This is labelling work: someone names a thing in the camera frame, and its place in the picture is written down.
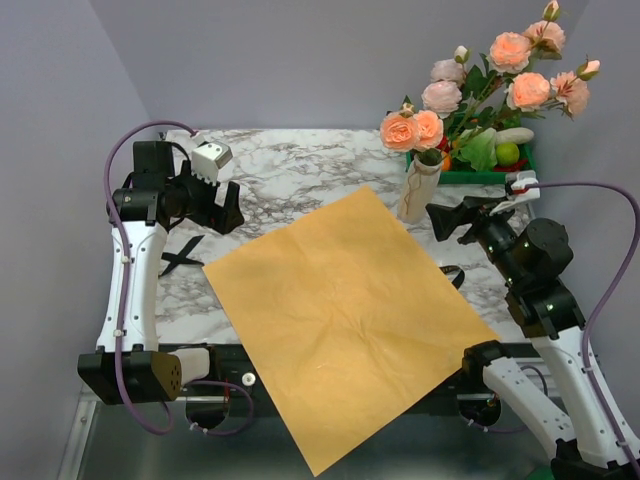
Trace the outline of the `pink flower stem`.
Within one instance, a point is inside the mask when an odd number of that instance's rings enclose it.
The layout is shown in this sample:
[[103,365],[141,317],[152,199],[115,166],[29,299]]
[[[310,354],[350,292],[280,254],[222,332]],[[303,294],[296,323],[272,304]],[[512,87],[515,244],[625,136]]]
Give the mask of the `pink flower stem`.
[[537,72],[537,63],[562,58],[566,34],[558,24],[560,16],[560,4],[550,1],[544,6],[540,20],[522,32],[507,31],[497,35],[488,51],[480,55],[477,66],[482,65],[481,56],[484,55],[497,77],[492,93],[481,106],[482,116],[502,106],[508,82],[517,74]]
[[508,82],[502,106],[474,118],[470,128],[462,130],[451,146],[467,146],[486,131],[498,132],[500,127],[516,120],[543,119],[543,113],[548,111],[559,111],[574,119],[585,112],[591,97],[589,82],[600,70],[599,60],[587,58],[575,70],[558,73],[550,79],[537,72],[517,74]]
[[416,110],[411,102],[404,102],[399,110],[388,112],[379,127],[381,142],[387,149],[413,152],[417,160],[427,166],[442,162],[444,132],[444,121],[437,113]]

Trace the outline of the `orange paper flower wrap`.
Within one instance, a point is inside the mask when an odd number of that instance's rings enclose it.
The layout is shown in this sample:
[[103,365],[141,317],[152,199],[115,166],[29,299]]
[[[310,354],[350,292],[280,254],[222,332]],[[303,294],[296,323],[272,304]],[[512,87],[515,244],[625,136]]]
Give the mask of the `orange paper flower wrap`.
[[495,338],[369,187],[204,272],[316,475]]

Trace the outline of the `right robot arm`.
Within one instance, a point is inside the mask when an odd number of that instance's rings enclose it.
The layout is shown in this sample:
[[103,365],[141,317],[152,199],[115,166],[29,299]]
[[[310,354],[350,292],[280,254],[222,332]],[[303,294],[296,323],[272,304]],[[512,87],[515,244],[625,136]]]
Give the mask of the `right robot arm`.
[[498,341],[464,351],[460,379],[469,390],[496,393],[531,431],[556,479],[636,479],[639,439],[605,385],[587,338],[587,322],[559,276],[573,258],[563,225],[509,224],[505,198],[466,197],[455,207],[429,204],[437,240],[462,225],[459,243],[478,243],[507,286],[508,311],[544,361],[563,404],[557,406]]

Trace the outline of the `pink flower bouquet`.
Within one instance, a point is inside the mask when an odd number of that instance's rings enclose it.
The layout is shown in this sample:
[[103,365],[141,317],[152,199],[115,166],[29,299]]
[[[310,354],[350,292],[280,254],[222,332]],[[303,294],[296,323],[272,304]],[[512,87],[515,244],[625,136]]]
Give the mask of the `pink flower bouquet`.
[[488,100],[497,80],[488,60],[482,65],[471,61],[471,50],[459,45],[452,56],[438,60],[430,71],[430,83],[421,94],[424,110],[433,112],[443,124],[443,136],[437,146],[447,158],[452,150],[479,123],[481,106]]

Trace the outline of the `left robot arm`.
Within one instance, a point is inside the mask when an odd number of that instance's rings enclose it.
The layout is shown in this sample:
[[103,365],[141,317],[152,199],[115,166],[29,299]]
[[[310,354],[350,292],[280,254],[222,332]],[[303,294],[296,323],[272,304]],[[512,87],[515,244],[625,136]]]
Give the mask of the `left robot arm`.
[[221,385],[210,348],[163,352],[156,332],[160,266],[190,261],[185,254],[165,253],[170,230],[188,219],[224,235],[244,222],[237,183],[229,183],[222,204],[216,201],[230,147],[204,141],[176,166],[178,147],[167,141],[134,143],[133,170],[107,209],[114,253],[108,307],[95,352],[80,355],[77,364],[81,379],[107,405],[173,401],[186,384],[209,395]]

